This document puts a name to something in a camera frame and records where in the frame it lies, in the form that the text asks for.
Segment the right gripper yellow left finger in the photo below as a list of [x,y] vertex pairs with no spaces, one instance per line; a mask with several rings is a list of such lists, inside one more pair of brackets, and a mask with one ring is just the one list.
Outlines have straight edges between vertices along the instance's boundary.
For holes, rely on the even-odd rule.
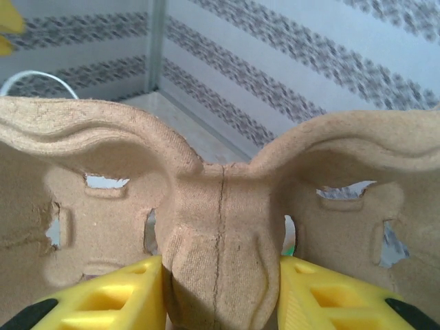
[[162,258],[151,256],[28,305],[2,329],[165,330]]

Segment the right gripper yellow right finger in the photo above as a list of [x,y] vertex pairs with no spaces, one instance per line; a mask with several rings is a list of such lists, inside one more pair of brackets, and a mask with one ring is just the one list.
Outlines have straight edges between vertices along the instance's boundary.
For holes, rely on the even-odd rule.
[[438,329],[439,323],[387,289],[294,256],[280,260],[282,330]]

